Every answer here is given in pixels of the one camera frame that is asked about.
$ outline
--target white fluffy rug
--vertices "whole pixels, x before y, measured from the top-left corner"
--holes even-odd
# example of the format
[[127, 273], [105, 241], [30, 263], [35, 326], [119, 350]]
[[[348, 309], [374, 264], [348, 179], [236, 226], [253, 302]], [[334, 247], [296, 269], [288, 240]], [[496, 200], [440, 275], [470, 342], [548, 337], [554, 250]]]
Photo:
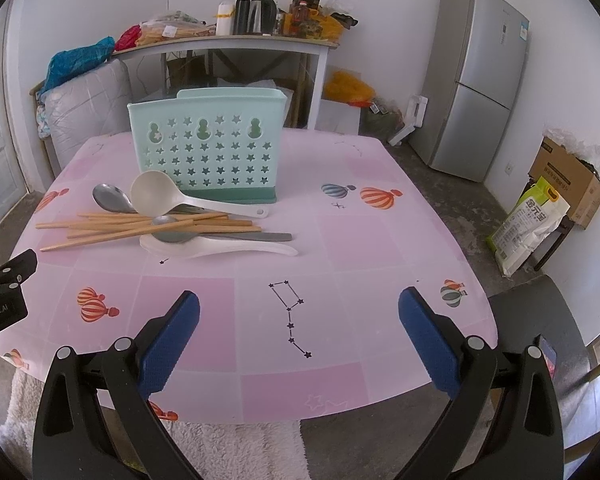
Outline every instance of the white fluffy rug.
[[[42, 388], [42, 382], [17, 370], [11, 385], [7, 421], [0, 426], [0, 445], [28, 477], [31, 476], [33, 433]], [[105, 410], [105, 417], [116, 449], [123, 458], [134, 462], [115, 412]], [[163, 424], [205, 480], [310, 480], [298, 421]]]

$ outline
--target silver refrigerator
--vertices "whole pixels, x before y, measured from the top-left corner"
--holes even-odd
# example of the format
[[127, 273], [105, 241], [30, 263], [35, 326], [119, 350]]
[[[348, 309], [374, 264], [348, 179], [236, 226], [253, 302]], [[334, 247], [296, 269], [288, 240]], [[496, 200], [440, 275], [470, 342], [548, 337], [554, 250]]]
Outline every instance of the silver refrigerator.
[[440, 0], [422, 95], [408, 137], [435, 170], [482, 182], [518, 90], [529, 20], [504, 0]]

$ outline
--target mint green basket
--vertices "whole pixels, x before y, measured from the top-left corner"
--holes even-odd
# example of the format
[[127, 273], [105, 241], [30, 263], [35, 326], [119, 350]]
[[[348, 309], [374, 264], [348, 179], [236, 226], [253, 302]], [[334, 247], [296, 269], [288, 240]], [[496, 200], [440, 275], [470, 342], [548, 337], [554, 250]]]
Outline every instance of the mint green basket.
[[285, 103], [275, 89], [200, 88], [129, 104], [140, 170], [166, 173], [191, 196], [275, 202]]

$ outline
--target phone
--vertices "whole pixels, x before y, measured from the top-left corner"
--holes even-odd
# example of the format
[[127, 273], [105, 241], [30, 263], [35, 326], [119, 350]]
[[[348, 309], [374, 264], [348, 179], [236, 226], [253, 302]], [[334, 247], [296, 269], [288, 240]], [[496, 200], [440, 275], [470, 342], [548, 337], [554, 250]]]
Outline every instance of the phone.
[[555, 364], [558, 358], [558, 355], [555, 353], [554, 347], [552, 347], [549, 344], [549, 342], [542, 334], [536, 337], [534, 343], [542, 351], [542, 355], [544, 356], [544, 362], [546, 363], [546, 367], [549, 369], [549, 375], [551, 379], [554, 380]]

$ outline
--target black thermos bottle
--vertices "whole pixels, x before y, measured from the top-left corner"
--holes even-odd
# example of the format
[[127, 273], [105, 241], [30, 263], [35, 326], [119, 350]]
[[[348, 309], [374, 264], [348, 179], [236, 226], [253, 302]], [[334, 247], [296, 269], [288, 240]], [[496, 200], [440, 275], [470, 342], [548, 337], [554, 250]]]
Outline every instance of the black thermos bottle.
[[251, 0], [235, 0], [234, 35], [247, 33]]

